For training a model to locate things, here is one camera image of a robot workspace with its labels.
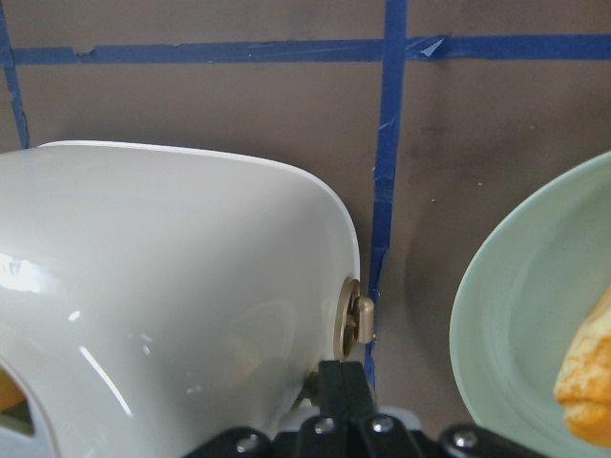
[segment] blue painter's tape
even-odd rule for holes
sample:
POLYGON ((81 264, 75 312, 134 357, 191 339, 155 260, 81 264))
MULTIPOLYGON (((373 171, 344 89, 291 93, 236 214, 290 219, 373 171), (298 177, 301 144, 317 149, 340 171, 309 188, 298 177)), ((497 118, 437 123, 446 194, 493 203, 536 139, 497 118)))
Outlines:
POLYGON ((7 21, 2 9, 2 2, 0 2, 0 55, 2 56, 1 62, 4 67, 4 74, 7 78, 7 88, 11 94, 12 115, 15 119, 19 141, 22 148, 28 148, 30 146, 28 122, 23 111, 19 79, 12 59, 11 40, 9 39, 9 29, 7 28, 7 21))
MULTIPOLYGON (((373 227, 371 265, 369 267, 369 296, 376 304, 379 297, 380 274, 390 248, 394 172, 401 125, 407 17, 407 0, 386 1, 384 54, 382 59, 382 101, 378 147, 373 173, 373 227)), ((373 387, 375 387, 374 348, 375 340, 365 348, 364 360, 365 374, 373 387)))
POLYGON ((408 38, 406 60, 608 60, 611 34, 408 38))
MULTIPOLYGON (((248 62, 378 62, 383 40, 0 48, 0 66, 248 62)), ((405 59, 610 60, 611 34, 429 36, 405 39, 405 59)))
POLYGON ((382 40, 24 48, 13 56, 16 65, 374 62, 382 60, 382 40))
POLYGON ((19 143, 21 147, 26 149, 30 147, 30 135, 28 133, 28 121, 26 114, 23 111, 23 102, 21 99, 21 91, 19 89, 19 80, 17 71, 14 67, 5 67, 4 75, 7 78, 7 87, 11 94, 12 115, 15 119, 15 126, 19 135, 19 143))

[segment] orange object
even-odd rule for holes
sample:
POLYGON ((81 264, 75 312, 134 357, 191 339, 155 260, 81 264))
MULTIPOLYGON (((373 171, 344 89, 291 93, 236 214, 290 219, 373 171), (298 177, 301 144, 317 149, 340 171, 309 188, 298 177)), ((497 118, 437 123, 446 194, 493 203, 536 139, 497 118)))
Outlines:
POLYGON ((554 391, 573 434, 611 447, 611 286, 579 327, 554 391))
POLYGON ((26 397, 4 370, 0 369, 0 412, 24 402, 26 397))

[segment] glossy white surface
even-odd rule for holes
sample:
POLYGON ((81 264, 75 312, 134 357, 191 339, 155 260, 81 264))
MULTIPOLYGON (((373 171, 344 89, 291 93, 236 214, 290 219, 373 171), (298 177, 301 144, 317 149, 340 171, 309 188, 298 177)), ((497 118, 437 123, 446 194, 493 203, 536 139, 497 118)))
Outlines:
POLYGON ((263 159, 54 143, 0 156, 0 214, 0 360, 63 457, 273 431, 359 277, 341 201, 263 159))

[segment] bolt head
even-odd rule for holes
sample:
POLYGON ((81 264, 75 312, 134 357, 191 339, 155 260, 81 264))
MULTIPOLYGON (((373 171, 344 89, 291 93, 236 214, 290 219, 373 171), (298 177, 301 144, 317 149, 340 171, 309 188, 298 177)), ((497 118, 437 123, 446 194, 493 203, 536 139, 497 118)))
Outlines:
POLYGON ((477 436, 473 431, 467 429, 455 432, 452 440, 459 448, 473 448, 477 445, 477 436))
POLYGON ((379 434, 383 434, 385 432, 389 432, 394 428, 394 421, 391 417, 388 416, 379 416, 375 417, 371 421, 371 429, 379 434))
POLYGON ((335 422, 329 417, 321 418, 314 424, 316 434, 329 434, 333 429, 335 429, 335 422))
POLYGON ((258 445, 259 437, 256 434, 250 434, 248 437, 244 437, 236 443, 236 451, 238 453, 246 453, 254 450, 258 445))

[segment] food on plate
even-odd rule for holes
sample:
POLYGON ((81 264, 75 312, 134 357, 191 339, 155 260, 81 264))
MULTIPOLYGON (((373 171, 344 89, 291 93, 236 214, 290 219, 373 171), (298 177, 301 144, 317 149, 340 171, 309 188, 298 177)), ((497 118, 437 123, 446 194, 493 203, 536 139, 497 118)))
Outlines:
POLYGON ((571 342, 554 394, 573 434, 611 447, 611 285, 571 342))

